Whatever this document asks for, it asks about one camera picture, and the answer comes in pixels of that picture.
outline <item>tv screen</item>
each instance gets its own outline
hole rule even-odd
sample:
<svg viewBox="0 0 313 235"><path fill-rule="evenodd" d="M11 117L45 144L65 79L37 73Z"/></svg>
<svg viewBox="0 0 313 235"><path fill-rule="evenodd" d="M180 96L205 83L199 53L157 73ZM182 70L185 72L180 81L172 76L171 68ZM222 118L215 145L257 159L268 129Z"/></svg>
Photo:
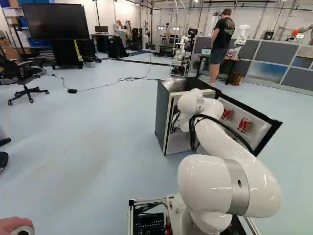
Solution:
<svg viewBox="0 0 313 235"><path fill-rule="evenodd" d="M85 10L80 4L22 4L33 39L89 39Z"/></svg>

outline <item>black t-shirt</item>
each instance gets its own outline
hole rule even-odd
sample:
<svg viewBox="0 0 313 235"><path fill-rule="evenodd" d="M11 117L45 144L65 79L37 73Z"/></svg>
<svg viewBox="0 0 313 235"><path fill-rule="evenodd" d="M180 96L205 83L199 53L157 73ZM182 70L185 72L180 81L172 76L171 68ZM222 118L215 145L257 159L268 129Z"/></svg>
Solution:
<svg viewBox="0 0 313 235"><path fill-rule="evenodd" d="M214 29L220 29L213 43L214 48L228 48L231 36L235 31L235 23L230 17L224 17L217 21Z"/></svg>

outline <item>laptop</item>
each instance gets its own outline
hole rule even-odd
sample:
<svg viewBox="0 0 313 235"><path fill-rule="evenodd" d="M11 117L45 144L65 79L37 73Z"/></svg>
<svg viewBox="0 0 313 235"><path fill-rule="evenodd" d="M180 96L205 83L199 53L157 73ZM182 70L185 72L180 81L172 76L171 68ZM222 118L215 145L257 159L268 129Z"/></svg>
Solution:
<svg viewBox="0 0 313 235"><path fill-rule="evenodd" d="M212 49L210 48L201 48L201 55L208 56L211 54Z"/></svg>

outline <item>gray shorts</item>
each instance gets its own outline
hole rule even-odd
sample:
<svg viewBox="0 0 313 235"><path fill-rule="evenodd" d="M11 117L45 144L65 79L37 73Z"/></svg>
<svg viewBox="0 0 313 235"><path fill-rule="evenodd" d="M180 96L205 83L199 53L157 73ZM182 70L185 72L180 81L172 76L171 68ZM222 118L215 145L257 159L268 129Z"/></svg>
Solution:
<svg viewBox="0 0 313 235"><path fill-rule="evenodd" d="M227 54L228 48L212 49L210 54L210 64L221 64Z"/></svg>

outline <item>finger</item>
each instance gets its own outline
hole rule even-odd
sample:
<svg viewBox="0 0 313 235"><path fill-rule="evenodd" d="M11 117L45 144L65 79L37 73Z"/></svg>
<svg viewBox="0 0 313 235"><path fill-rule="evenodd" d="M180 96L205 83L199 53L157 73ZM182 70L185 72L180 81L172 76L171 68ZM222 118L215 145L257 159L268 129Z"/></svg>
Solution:
<svg viewBox="0 0 313 235"><path fill-rule="evenodd" d="M30 226L34 227L33 223L29 219L21 219L18 217L6 218L1 222L4 226L4 230L8 233L11 233L13 230L21 226Z"/></svg>
<svg viewBox="0 0 313 235"><path fill-rule="evenodd" d="M25 223L26 226L34 228L34 224L33 224L33 222L30 219L22 218L22 220L23 220L23 223Z"/></svg>

